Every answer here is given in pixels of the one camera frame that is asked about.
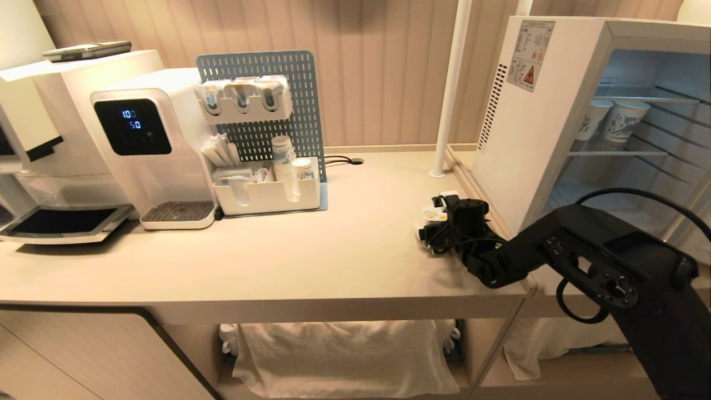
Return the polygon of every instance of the countertop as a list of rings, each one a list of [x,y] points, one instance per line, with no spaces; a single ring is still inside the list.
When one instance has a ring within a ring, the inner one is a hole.
[[[433,152],[349,154],[327,169],[328,210],[216,221],[201,231],[129,222],[98,246],[0,243],[0,303],[140,306],[162,323],[499,317],[528,295],[488,289],[415,238],[454,174]]]

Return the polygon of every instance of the warning label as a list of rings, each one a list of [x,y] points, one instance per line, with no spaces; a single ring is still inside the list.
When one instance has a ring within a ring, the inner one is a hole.
[[[553,21],[521,23],[506,81],[530,92],[535,89],[554,26]]]
[[[528,74],[526,74],[526,77],[523,79],[523,82],[530,83],[531,85],[533,84],[533,67],[528,70]]]

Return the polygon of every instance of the pegboard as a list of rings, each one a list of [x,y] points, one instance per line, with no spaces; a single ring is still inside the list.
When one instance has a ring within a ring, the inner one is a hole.
[[[237,145],[240,159],[272,159],[271,139],[289,135],[297,157],[318,157],[321,182],[326,181],[324,140],[316,89],[314,55],[308,50],[265,51],[263,53],[206,54],[197,59],[203,82],[245,76],[285,75],[292,92],[294,111],[288,120],[217,125]]]

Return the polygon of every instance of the black cable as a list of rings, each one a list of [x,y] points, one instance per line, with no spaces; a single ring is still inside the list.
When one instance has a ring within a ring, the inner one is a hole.
[[[500,243],[500,244],[506,243],[505,240],[499,239],[499,238],[476,238],[476,239],[469,239],[467,241],[461,241],[459,243],[446,244],[445,246],[442,246],[441,248],[434,248],[434,249],[435,250],[443,250],[444,248],[450,249],[453,247],[457,247],[457,246],[460,246],[463,244],[473,243],[473,242],[496,242],[496,243]]]
[[[324,162],[324,165],[326,165],[326,166],[329,166],[329,165],[331,165],[331,164],[350,164],[350,162],[347,162],[347,161],[344,160],[344,159],[337,159],[337,160],[334,160],[334,161],[327,161],[327,162]]]
[[[568,316],[571,317],[573,320],[576,320],[578,322],[581,322],[583,324],[599,324],[602,321],[605,321],[605,318],[607,318],[608,315],[610,315],[610,312],[608,310],[605,310],[604,308],[600,307],[600,311],[597,312],[597,315],[591,318],[581,318],[578,317],[577,315],[573,314],[573,311],[570,311],[568,306],[565,305],[565,301],[563,301],[563,290],[565,289],[565,286],[568,284],[568,279],[563,278],[563,280],[560,281],[558,284],[558,288],[555,290],[555,299],[558,301],[558,306],[560,307],[561,310]]]
[[[337,159],[332,159],[329,161],[324,162],[325,165],[329,164],[350,164],[350,165],[361,165],[364,163],[362,158],[350,158],[346,156],[339,156],[339,155],[333,155],[333,156],[324,156],[324,159],[327,158],[337,158]]]
[[[441,235],[443,232],[447,231],[448,229],[449,229],[449,225],[443,223],[443,224],[442,224],[442,227],[441,227],[440,229],[438,229],[437,232],[435,232],[434,235],[432,235],[432,237],[427,240],[427,242],[425,242],[425,244],[424,244],[425,247],[431,248],[431,246],[432,246],[432,241],[433,241],[437,236]]]
[[[609,193],[626,193],[626,194],[635,194],[637,196],[642,196],[646,197],[647,199],[651,199],[654,201],[657,201],[658,203],[662,203],[667,207],[671,207],[672,209],[675,209],[678,211],[680,214],[684,215],[686,218],[690,219],[691,222],[694,223],[701,231],[706,235],[706,239],[708,241],[711,241],[711,228],[696,214],[694,214],[693,211],[690,209],[687,209],[684,206],[680,206],[679,204],[676,204],[674,201],[671,201],[670,199],[667,199],[666,197],[659,196],[658,194],[651,193],[649,191],[644,191],[644,190],[638,190],[638,189],[628,189],[625,187],[614,187],[611,189],[602,189],[602,190],[596,190],[593,191],[592,193],[588,193],[585,196],[581,197],[576,201],[576,204],[583,204],[588,199],[591,199],[596,196],[601,196],[603,194],[609,194]]]
[[[344,159],[348,160],[349,164],[353,163],[353,160],[350,157],[346,157],[346,156],[324,156],[324,158],[344,158]]]

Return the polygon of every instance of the wall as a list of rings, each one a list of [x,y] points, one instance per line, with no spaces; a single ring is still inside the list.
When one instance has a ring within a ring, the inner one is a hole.
[[[479,137],[518,0],[473,0],[451,142]],[[673,20],[681,0],[522,0],[531,15]],[[166,66],[204,53],[308,49],[327,145],[434,143],[456,0],[35,0],[57,47],[128,39]]]

